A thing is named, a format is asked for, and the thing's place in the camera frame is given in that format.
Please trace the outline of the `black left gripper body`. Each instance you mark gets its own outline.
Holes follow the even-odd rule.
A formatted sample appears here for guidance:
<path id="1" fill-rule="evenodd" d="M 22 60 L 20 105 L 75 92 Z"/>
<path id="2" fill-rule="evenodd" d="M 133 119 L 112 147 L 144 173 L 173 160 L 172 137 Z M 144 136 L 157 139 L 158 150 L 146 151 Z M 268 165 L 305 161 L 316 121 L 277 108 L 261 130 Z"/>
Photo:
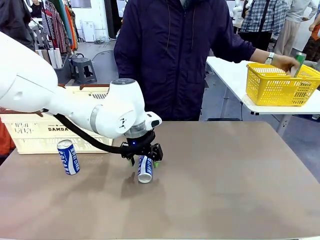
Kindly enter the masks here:
<path id="1" fill-rule="evenodd" d="M 126 142 L 122 142 L 121 147 L 131 147 L 129 153 L 122 153 L 121 157 L 134 162 L 134 156 L 146 156 L 153 162 L 163 159 L 163 151 L 159 143 L 152 144 L 156 138 L 154 131 L 148 131 L 145 135 L 138 138 L 126 138 Z"/>

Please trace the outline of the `person's left hand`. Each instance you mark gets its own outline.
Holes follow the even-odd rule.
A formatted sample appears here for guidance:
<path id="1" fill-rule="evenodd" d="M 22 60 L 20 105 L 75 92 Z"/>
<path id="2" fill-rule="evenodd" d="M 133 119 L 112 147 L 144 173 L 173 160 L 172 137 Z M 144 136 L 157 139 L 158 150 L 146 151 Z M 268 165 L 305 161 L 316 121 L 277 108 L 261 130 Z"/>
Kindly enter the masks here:
<path id="1" fill-rule="evenodd" d="M 271 61 L 271 65 L 291 75 L 292 70 L 296 71 L 300 66 L 300 63 L 293 57 L 275 54 Z"/>

